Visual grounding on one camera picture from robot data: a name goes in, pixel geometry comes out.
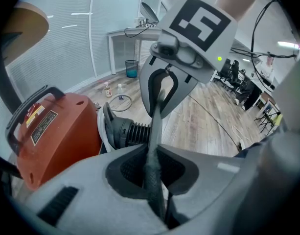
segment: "white cable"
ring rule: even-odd
[[[123,112],[126,111],[130,108],[130,106],[132,105],[132,99],[130,96],[126,95],[126,94],[117,94],[116,96],[114,96],[110,101],[109,104],[111,102],[113,102],[116,98],[118,98],[119,96],[126,96],[127,98],[130,99],[130,104],[122,110],[116,110],[116,109],[111,109],[113,112]],[[106,130],[105,130],[105,118],[104,118],[104,113],[103,113],[103,108],[100,108],[97,112],[97,128],[99,130],[99,135],[102,139],[102,142],[104,143],[105,149],[107,152],[111,152],[111,151],[115,151],[115,149],[110,145],[108,139],[107,139],[107,135],[106,135]]]
[[[132,98],[130,96],[126,95],[126,94],[117,94],[116,96],[114,96],[111,99],[111,101],[109,101],[109,104],[111,104],[119,96],[124,96],[124,97],[126,96],[127,98],[129,98],[130,99],[130,104],[125,109],[123,109],[123,110],[111,109],[113,112],[124,112],[124,111],[127,111],[130,108],[130,106],[132,105]]]
[[[237,130],[237,131],[238,131],[245,139],[249,140],[249,141],[251,142],[251,144],[253,144],[253,142],[252,142],[249,138],[245,137],[245,136],[243,135],[243,133],[242,133],[237,127],[235,127],[235,126],[233,125],[233,126],[231,127],[232,132],[239,138],[239,140],[242,140],[242,138],[240,138],[240,136],[234,132],[233,128],[236,128],[236,130]]]

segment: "black chair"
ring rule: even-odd
[[[232,88],[228,88],[232,92],[237,93],[236,91],[239,89],[241,85],[241,80],[238,78],[239,75],[239,62],[235,60],[231,66],[232,77],[229,80],[229,83],[232,85]]]
[[[224,86],[226,86],[226,80],[231,78],[231,64],[230,59],[226,59],[225,64],[220,72],[218,72],[219,78],[214,78],[213,81],[220,81]]]

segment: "desk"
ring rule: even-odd
[[[267,99],[267,102],[265,103],[264,107],[262,107],[262,109],[256,114],[256,118],[258,118],[260,115],[263,114],[263,112],[265,111],[265,109],[268,107],[268,106],[271,106],[275,112],[279,112],[279,109],[276,107],[276,105],[268,98]]]
[[[146,27],[139,27],[139,28],[129,28],[126,29],[126,34],[128,36],[134,36],[145,30]],[[157,41],[159,38],[159,35],[161,33],[161,29],[156,27],[149,27],[146,31],[142,32],[138,36],[134,37],[135,40],[140,40],[139,44],[139,64],[140,64],[140,52],[142,47],[142,40],[148,40],[148,41]],[[113,75],[116,74],[115,70],[115,60],[114,60],[114,42],[113,38],[117,36],[125,36],[124,29],[116,30],[107,33],[108,40],[109,40],[109,54],[110,54],[110,63],[111,63],[111,72]]]
[[[212,75],[212,77],[210,79],[210,82],[213,81],[213,79],[215,78],[216,75],[218,75],[217,74],[217,70],[214,71],[214,73],[213,73],[213,75]],[[243,83],[247,83],[248,84],[249,81],[250,81],[250,78],[246,74],[241,73],[241,71],[239,71],[239,73],[238,73],[238,79],[240,80],[240,83],[241,83],[240,87],[241,88],[243,86]],[[232,89],[231,88],[231,84],[229,82],[229,79],[226,79],[225,81],[221,81],[221,82],[224,84],[224,88],[227,86],[228,88]]]
[[[251,78],[249,78],[249,79],[250,79],[256,86],[258,86],[258,87],[260,88],[260,90],[262,91],[262,94],[258,97],[258,99],[255,101],[255,103],[252,105],[252,107],[251,107],[248,111],[250,111],[250,110],[254,107],[254,105],[257,104],[257,102],[258,102],[259,100],[261,100],[263,103],[265,103],[265,102],[267,101],[267,100],[264,100],[264,98],[263,98],[263,95],[264,95],[264,94],[268,95],[269,98],[272,98],[271,92],[269,92],[268,90],[266,90],[265,87],[262,85],[262,83],[261,83],[258,79],[253,78],[253,77],[251,77]]]

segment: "ceiling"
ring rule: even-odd
[[[171,8],[178,0],[162,0],[167,9]],[[209,3],[215,3],[216,0],[205,0]],[[252,31],[256,18],[261,9],[271,0],[256,0],[252,8],[238,23],[236,40],[247,47],[251,46]],[[277,55],[291,55],[292,49],[282,48],[277,45],[277,41],[295,43],[291,27],[282,8],[277,2],[274,2],[264,14],[256,32],[254,51],[268,52]],[[277,59],[274,61],[275,77],[278,82],[282,81],[289,72],[295,61],[291,59]]]
[[[244,50],[244,51],[250,51],[249,48],[247,48],[246,46],[244,46],[244,44],[242,44],[241,42],[239,42],[236,39],[234,40],[234,42],[233,42],[233,44],[232,44],[231,47],[237,48],[237,49],[241,49],[241,50]],[[246,57],[246,56],[243,56],[243,55],[240,55],[240,54],[235,54],[235,55],[239,56],[240,58],[245,58],[245,59],[250,60],[250,57]],[[259,58],[254,58],[253,60],[254,60],[255,64],[258,64],[261,61]]]

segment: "glass wall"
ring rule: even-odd
[[[49,29],[44,38],[10,63],[6,69],[20,94],[27,99],[43,85],[57,86],[62,91],[96,80],[96,75],[110,73],[107,33],[133,27],[140,0],[20,0],[40,8],[47,16]],[[92,51],[89,42],[91,5]],[[116,44],[116,63],[133,56],[133,41]],[[0,98],[0,156],[8,159],[11,149],[4,130],[11,114]]]
[[[7,70],[28,98],[45,84],[66,91],[94,77],[89,46],[90,0],[21,0],[47,15],[46,36],[8,65]]]
[[[140,0],[93,0],[92,50],[97,75],[110,71],[107,33],[134,27]],[[128,38],[114,42],[115,67],[125,67],[125,60],[133,58],[134,41]]]
[[[140,2],[144,2],[151,7],[159,20],[161,20],[167,10],[165,6],[162,4],[161,0],[140,0]],[[153,41],[142,41],[141,52],[140,52],[140,64],[143,65],[145,60],[150,55],[150,47],[153,44]]]

